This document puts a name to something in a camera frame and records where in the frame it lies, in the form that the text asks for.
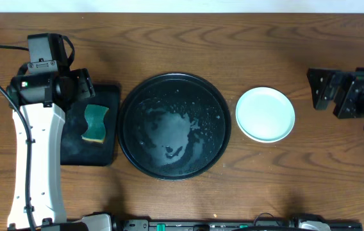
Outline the green yellow sponge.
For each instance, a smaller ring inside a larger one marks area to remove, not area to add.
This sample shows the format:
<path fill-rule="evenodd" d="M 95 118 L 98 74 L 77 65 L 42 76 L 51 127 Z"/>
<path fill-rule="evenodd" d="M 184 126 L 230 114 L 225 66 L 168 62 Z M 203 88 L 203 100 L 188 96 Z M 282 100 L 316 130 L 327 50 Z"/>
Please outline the green yellow sponge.
<path fill-rule="evenodd" d="M 103 143 L 106 138 L 106 127 L 104 118 L 108 107 L 101 105 L 87 105 L 85 108 L 85 121 L 87 130 L 81 135 L 81 138 L 88 142 Z"/>

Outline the light green plate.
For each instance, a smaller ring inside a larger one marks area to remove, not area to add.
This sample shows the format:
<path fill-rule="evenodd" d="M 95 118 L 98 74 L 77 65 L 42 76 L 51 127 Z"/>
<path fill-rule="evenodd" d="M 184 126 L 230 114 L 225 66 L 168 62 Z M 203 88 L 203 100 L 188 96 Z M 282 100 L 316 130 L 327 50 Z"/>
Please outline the light green plate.
<path fill-rule="evenodd" d="M 291 133 L 295 110 L 282 92 L 270 87 L 256 87 L 240 96 L 235 118 L 239 129 L 250 139 L 273 143 Z"/>

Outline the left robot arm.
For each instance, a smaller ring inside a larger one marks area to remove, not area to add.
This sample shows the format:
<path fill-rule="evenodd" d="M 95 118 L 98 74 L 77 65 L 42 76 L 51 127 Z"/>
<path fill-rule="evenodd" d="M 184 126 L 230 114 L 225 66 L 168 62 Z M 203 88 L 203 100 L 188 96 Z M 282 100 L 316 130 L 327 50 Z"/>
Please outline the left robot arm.
<path fill-rule="evenodd" d="M 95 85 L 86 69 L 77 69 L 19 74 L 6 91 L 17 136 L 7 228 L 66 230 L 61 168 L 112 163 L 119 88 Z"/>

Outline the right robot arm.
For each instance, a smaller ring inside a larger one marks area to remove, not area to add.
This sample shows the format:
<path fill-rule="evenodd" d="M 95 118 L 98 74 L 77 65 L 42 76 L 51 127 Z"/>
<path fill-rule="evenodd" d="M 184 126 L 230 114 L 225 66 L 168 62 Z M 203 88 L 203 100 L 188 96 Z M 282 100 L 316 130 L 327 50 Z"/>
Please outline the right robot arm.
<path fill-rule="evenodd" d="M 364 118 L 364 68 L 353 72 L 309 68 L 306 76 L 315 110 L 326 110 L 334 102 L 338 119 Z"/>

